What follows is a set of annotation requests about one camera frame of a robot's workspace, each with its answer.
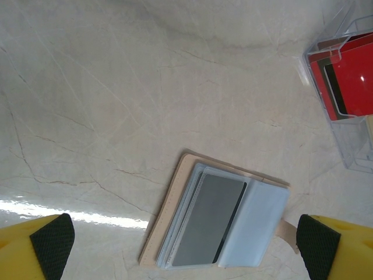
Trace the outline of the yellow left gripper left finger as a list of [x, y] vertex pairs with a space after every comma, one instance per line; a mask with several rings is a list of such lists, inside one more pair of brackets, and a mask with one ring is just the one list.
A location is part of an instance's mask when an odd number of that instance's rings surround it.
[[74, 240], [67, 213], [0, 228], [0, 280], [61, 280]]

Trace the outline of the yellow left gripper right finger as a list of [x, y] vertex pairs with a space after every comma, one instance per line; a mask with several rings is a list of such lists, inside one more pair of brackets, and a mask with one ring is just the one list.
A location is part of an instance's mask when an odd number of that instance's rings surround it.
[[373, 280], [372, 227], [303, 214], [296, 244], [310, 280]]

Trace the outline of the clear acrylic card box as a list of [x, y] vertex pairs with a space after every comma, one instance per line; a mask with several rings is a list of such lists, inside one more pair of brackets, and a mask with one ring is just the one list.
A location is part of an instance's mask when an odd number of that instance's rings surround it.
[[373, 147], [365, 116], [331, 121], [312, 79], [308, 56], [328, 52], [325, 65], [343, 51], [373, 42], [373, 0], [347, 0], [302, 55], [305, 80], [314, 87], [347, 169], [373, 174]]

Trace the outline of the dark grey card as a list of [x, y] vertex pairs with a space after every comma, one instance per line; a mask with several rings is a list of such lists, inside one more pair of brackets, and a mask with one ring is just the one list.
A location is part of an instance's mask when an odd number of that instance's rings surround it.
[[217, 261], [246, 187], [246, 182], [233, 178], [203, 175], [171, 266], [211, 265]]

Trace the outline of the pale card with black stripe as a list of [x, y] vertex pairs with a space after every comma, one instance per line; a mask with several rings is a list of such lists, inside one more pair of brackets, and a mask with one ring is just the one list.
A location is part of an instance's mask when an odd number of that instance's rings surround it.
[[325, 85], [328, 91], [328, 96], [332, 104], [332, 109], [335, 114], [335, 120], [352, 118], [353, 115], [347, 112], [347, 108], [340, 90], [339, 83], [332, 64], [326, 64], [323, 67], [325, 76]]

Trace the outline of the tan black small box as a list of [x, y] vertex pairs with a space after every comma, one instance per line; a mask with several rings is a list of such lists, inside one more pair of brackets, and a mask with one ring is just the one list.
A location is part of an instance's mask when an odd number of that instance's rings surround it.
[[368, 137], [369, 137], [370, 143], [373, 147], [373, 115], [367, 115], [365, 117], [365, 122], [366, 122], [366, 126], [367, 126]]

